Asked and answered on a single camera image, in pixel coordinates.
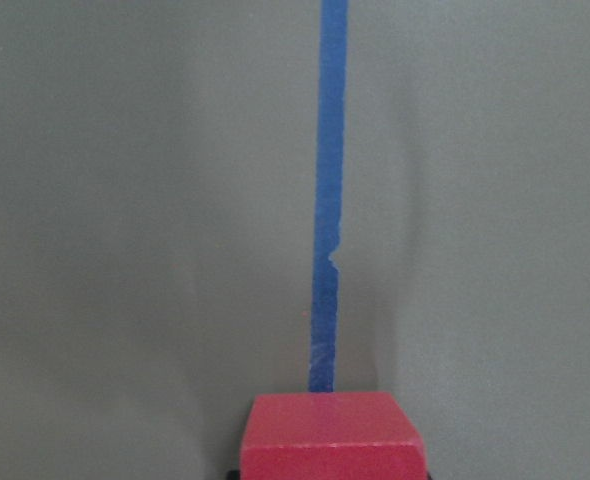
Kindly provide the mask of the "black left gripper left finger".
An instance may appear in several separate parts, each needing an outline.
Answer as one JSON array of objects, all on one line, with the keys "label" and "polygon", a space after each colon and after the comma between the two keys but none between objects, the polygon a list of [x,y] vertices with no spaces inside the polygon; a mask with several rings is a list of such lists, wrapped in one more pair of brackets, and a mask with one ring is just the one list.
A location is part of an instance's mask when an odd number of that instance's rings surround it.
[{"label": "black left gripper left finger", "polygon": [[241,472],[239,470],[229,470],[226,473],[226,480],[240,480],[241,479]]}]

